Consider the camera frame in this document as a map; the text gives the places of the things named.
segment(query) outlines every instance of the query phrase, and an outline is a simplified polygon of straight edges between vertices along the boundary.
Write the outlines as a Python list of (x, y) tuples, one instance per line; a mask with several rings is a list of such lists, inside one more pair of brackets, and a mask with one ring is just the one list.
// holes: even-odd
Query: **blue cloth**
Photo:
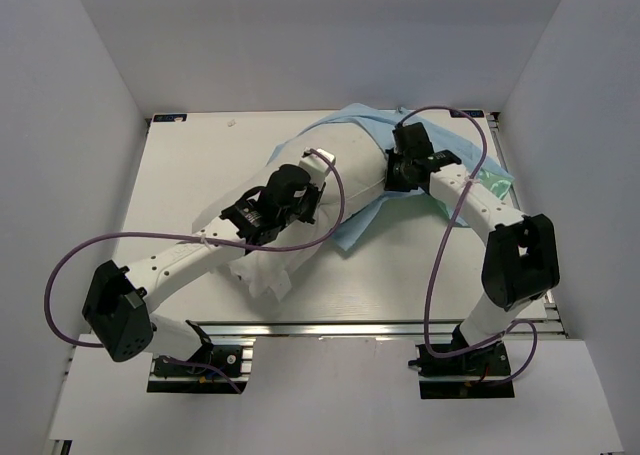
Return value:
[[(309, 125), (298, 136), (326, 123), (355, 123), (364, 129), (382, 150), (388, 150), (393, 148), (395, 144), (392, 133), (393, 128), (408, 113), (409, 111), (406, 109), (399, 109), (396, 112), (383, 112), (366, 105), (354, 103)], [(470, 141), (418, 116), (413, 117), (411, 122), (422, 122), (435, 151), (451, 150), (460, 157), (469, 171), (473, 170), (478, 164), (482, 151)], [(280, 153), (286, 143), (276, 147), (269, 161)], [(489, 157), (486, 158), (482, 167), (509, 182), (513, 180), (513, 177), (506, 170)], [(333, 235), (333, 239), (343, 250), (348, 250), (373, 221), (384, 202), (392, 198), (412, 197), (421, 194), (424, 194), (422, 190), (414, 190), (408, 193), (385, 192), (380, 198), (344, 222)], [(451, 217), (453, 210), (448, 207), (445, 207), (445, 209), (448, 216)]]

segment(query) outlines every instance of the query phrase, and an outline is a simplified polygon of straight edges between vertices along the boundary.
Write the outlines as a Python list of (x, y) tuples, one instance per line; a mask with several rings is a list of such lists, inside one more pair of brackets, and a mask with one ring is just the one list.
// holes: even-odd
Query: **white wall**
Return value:
[(82, 0), (145, 115), (502, 108), (560, 0)]
[(562, 0), (501, 120), (525, 206), (556, 226), (562, 319), (638, 454), (640, 0)]
[[(118, 224), (144, 122), (79, 0), (0, 0), (0, 451), (37, 454), (69, 347), (42, 292), (65, 251)], [(105, 249), (55, 292), (70, 334)]]

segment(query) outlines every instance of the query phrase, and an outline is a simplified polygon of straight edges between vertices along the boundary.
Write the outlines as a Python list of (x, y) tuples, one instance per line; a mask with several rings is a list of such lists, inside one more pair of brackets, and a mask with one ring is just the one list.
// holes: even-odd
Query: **white fabric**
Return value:
[[(248, 189), (264, 185), (280, 165), (297, 165), (305, 148), (322, 148), (335, 155), (336, 168), (344, 183), (346, 196), (343, 221), (382, 195), (386, 158), (377, 143), (352, 123), (320, 125), (291, 140), (274, 160), (253, 177), (205, 208), (193, 222), (193, 232), (217, 217), (223, 208), (234, 203)], [(338, 185), (333, 175), (329, 175), (316, 213), (316, 223), (294, 222), (278, 235), (271, 246), (299, 245), (322, 236), (338, 217), (339, 200)], [(253, 297), (271, 291), (281, 300), (291, 289), (289, 276), (318, 248), (320, 245), (297, 252), (253, 252), (231, 262), (229, 268), (248, 286)]]

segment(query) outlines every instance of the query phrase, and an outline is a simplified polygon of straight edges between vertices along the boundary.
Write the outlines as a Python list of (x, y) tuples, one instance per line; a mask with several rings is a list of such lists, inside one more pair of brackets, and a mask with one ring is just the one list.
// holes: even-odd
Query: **cable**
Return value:
[(220, 370), (218, 367), (214, 367), (213, 365), (209, 365), (208, 363), (196, 363), (196, 362), (183, 362), (182, 360), (178, 360), (173, 357), (167, 357), (166, 355), (161, 355), (158, 357), (158, 360), (162, 360), (165, 363), (172, 363), (173, 365), (180, 365), (183, 367), (193, 367), (193, 368), (204, 368), (205, 370), (211, 370), (216, 375), (224, 378), (231, 388), (233, 388), (236, 393), (242, 393), (242, 390), (238, 388), (238, 386), (229, 378), (229, 376)]
[[(338, 218), (336, 219), (336, 222), (333, 224), (333, 227), (331, 227), (331, 229), (327, 233), (325, 233), (323, 236), (321, 236), (317, 240), (303, 243), (301, 245), (295, 245), (292, 247), (263, 247), (259, 245), (250, 245), (250, 244), (241, 243), (241, 242), (233, 242), (231, 240), (222, 240), (220, 238), (208, 238), (208, 237), (205, 239), (207, 243), (215, 244), (215, 245), (224, 245), (228, 247), (243, 248), (245, 250), (261, 251), (261, 252), (294, 252), (297, 250), (304, 250), (304, 249), (313, 247), (315, 245), (319, 245), (320, 243), (324, 242), (329, 237), (331, 237), (331, 235), (333, 235), (338, 229), (338, 227), (340, 226), (340, 222), (342, 222), (342, 217), (344, 216), (345, 205), (346, 205), (344, 184), (342, 182), (342, 178), (340, 177), (340, 174), (338, 173), (338, 170), (336, 169), (335, 165), (327, 157), (325, 157), (322, 153), (318, 152), (313, 148), (310, 149), (309, 151), (313, 153), (315, 156), (317, 156), (318, 158), (320, 158), (320, 160), (322, 160), (324, 163), (327, 164), (327, 166), (329, 167), (329, 170), (331, 170), (331, 172), (333, 173), (333, 176), (336, 178), (338, 191), (340, 193), (340, 211), (338, 213)], [(60, 272), (62, 267), (64, 267), (64, 265), (74, 255), (76, 255), (78, 252), (80, 252), (81, 250), (84, 250), (85, 248), (91, 245), (94, 245), (99, 242), (103, 242), (105, 240), (113, 240), (116, 238), (154, 238), (154, 239), (163, 239), (163, 240), (177, 240), (177, 241), (189, 242), (189, 243), (202, 243), (203, 241), (202, 237), (194, 236), (194, 235), (175, 235), (171, 233), (156, 233), (156, 232), (117, 232), (117, 233), (107, 233), (104, 235), (99, 235), (97, 237), (86, 240), (81, 244), (77, 245), (76, 247), (72, 248), (71, 250), (69, 250), (69, 252), (60, 259), (60, 261), (56, 264), (56, 266), (51, 271), (51, 274), (49, 275), (49, 279), (47, 280), (47, 285), (45, 286), (45, 289), (44, 289), (44, 316), (47, 321), (47, 325), (49, 326), (51, 331), (54, 333), (54, 335), (57, 336), (60, 340), (67, 342), (71, 345), (76, 345), (78, 347), (102, 348), (103, 345), (101, 343), (83, 342), (81, 340), (76, 340), (62, 333), (62, 331), (58, 328), (55, 321), (53, 320), (53, 315), (51, 313), (51, 293), (53, 290), (53, 284), (56, 280), (56, 277), (58, 276), (58, 273)]]
[(529, 353), (529, 357), (527, 358), (525, 363), (522, 365), (522, 367), (520, 367), (520, 369), (517, 370), (514, 374), (512, 374), (510, 377), (505, 378), (504, 380), (499, 380), (498, 382), (494, 382), (493, 385), (498, 385), (500, 383), (507, 383), (507, 382), (513, 380), (514, 378), (516, 378), (518, 375), (520, 375), (524, 370), (526, 370), (526, 368), (531, 363), (531, 360), (533, 360), (533, 356), (535, 355), (536, 349), (538, 348), (538, 332), (536, 330), (535, 325), (533, 323), (531, 323), (530, 321), (528, 321), (528, 320), (515, 320), (514, 322), (512, 322), (509, 325), (509, 327), (504, 331), (504, 333), (499, 333), (499, 334), (493, 335), (492, 337), (489, 337), (486, 340), (483, 340), (482, 342), (475, 343), (473, 345), (470, 345), (469, 347), (462, 348), (462, 349), (459, 349), (459, 350), (453, 350), (451, 352), (436, 352), (433, 349), (433, 347), (431, 346), (430, 342), (429, 342), (429, 319), (430, 319), (430, 311), (431, 311), (431, 300), (433, 298), (433, 290), (434, 290), (435, 283), (436, 283), (436, 277), (438, 275), (438, 270), (440, 269), (440, 263), (442, 262), (442, 256), (444, 255), (444, 249), (445, 249), (445, 247), (447, 245), (447, 242), (449, 241), (449, 236), (451, 235), (451, 231), (453, 230), (453, 227), (454, 227), (454, 225), (456, 223), (456, 220), (458, 219), (458, 215), (460, 214), (460, 211), (462, 210), (462, 205), (464, 204), (464, 201), (467, 198), (467, 194), (469, 193), (469, 190), (471, 190), (471, 187), (473, 186), (473, 181), (476, 178), (476, 175), (478, 174), (478, 172), (482, 168), (482, 164), (484, 163), (485, 159), (487, 158), (487, 137), (486, 137), (486, 135), (484, 133), (484, 130), (482, 130), (482, 127), (478, 124), (478, 122), (473, 117), (471, 117), (469, 114), (463, 112), (462, 110), (458, 110), (458, 109), (452, 108), (452, 107), (447, 107), (446, 105), (430, 105), (430, 106), (426, 106), (426, 107), (422, 107), (422, 108), (419, 108), (417, 110), (414, 110), (413, 112), (409, 113), (404, 118), (402, 118), (402, 120), (400, 120), (400, 122), (398, 122), (397, 126), (402, 126), (402, 124), (405, 123), (409, 118), (413, 117), (414, 115), (417, 115), (420, 112), (424, 112), (424, 111), (427, 111), (427, 110), (448, 110), (449, 112), (453, 112), (453, 113), (455, 113), (455, 114), (457, 114), (457, 115), (459, 115), (461, 117), (464, 117), (467, 120), (469, 120), (473, 124), (473, 126), (476, 128), (478, 133), (480, 134), (480, 139), (482, 140), (482, 155), (480, 156), (480, 160), (478, 161), (477, 165), (474, 167), (474, 169), (469, 174), (469, 178), (467, 179), (467, 182), (466, 182), (464, 188), (462, 189), (462, 193), (460, 194), (460, 198), (458, 198), (458, 203), (456, 203), (455, 209), (453, 210), (453, 215), (451, 215), (451, 218), (449, 219), (449, 222), (447, 223), (447, 227), (445, 228), (444, 234), (442, 235), (442, 240), (440, 240), (440, 246), (438, 247), (438, 252), (436, 254), (435, 261), (433, 262), (433, 268), (431, 269), (431, 275), (429, 276), (429, 284), (427, 286), (427, 297), (426, 297), (426, 300), (424, 302), (424, 343), (425, 343), (425, 348), (426, 348), (427, 352), (429, 353), (429, 355), (431, 355), (433, 358), (439, 358), (439, 359), (453, 358), (453, 357), (457, 357), (459, 355), (464, 355), (465, 353), (469, 353), (469, 352), (471, 352), (473, 350), (476, 350), (478, 348), (484, 347), (484, 346), (489, 345), (489, 344), (491, 344), (493, 342), (496, 342), (496, 341), (502, 339), (502, 337), (504, 335), (506, 335), (511, 330), (513, 330), (517, 325), (519, 325), (521, 323), (526, 323), (531, 327), (531, 330), (533, 331), (533, 343), (531, 345), (531, 352)]

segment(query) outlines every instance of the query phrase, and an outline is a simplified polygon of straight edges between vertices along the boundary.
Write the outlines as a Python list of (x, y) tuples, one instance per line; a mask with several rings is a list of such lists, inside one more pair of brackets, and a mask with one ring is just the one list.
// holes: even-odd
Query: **white surface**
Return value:
[[(143, 134), (79, 0), (0, 0), (2, 453), (42, 450), (69, 353), (44, 321), (46, 279), (73, 245), (120, 227)], [(87, 250), (59, 277), (54, 315), (70, 335), (112, 248)]]
[(560, 0), (82, 0), (159, 111), (500, 110)]
[(556, 226), (562, 320), (640, 453), (639, 0), (563, 0), (502, 115), (526, 207)]
[[(507, 343), (512, 363), (530, 343)], [(71, 455), (597, 455), (620, 450), (583, 342), (546, 341), (514, 399), (421, 400), (412, 341), (271, 338), (243, 395), (148, 394), (150, 356), (78, 349), (51, 437)]]
[[(212, 200), (263, 166), (279, 142), (324, 115), (189, 114), (185, 122), (152, 124), (125, 230), (189, 233), (193, 219)], [(479, 144), (467, 120), (452, 119), (448, 112), (428, 117)], [(229, 127), (231, 119), (236, 124)], [(489, 147), (495, 158), (491, 140)], [(293, 289), (279, 306), (253, 300), (226, 270), (219, 270), (184, 287), (157, 313), (197, 321), (418, 320), (445, 225), (446, 218), (426, 196), (390, 201), (348, 255), (332, 243), (321, 247), (291, 277)], [(168, 244), (122, 240), (116, 262), (148, 257)], [(484, 245), (471, 229), (454, 229), (436, 285), (433, 319), (461, 320), (471, 312), (482, 293), (483, 257)], [(522, 316), (544, 318), (542, 302)]]

